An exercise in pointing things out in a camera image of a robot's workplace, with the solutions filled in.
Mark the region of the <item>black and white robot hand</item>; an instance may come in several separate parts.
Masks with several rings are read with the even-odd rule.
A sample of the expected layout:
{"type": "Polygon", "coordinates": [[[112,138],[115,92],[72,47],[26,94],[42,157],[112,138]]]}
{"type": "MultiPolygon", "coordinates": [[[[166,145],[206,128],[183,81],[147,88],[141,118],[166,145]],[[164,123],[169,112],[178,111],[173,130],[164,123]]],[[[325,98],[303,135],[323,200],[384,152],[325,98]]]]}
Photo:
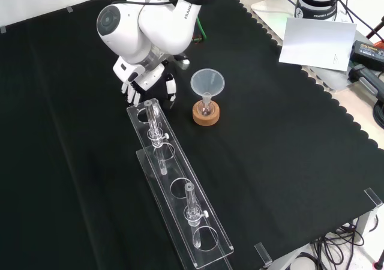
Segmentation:
{"type": "Polygon", "coordinates": [[[167,66],[173,57],[167,55],[153,70],[140,64],[129,64],[121,57],[113,66],[113,71],[121,80],[121,92],[129,106],[136,106],[145,99],[156,98],[171,109],[176,100],[176,81],[167,66]]]}

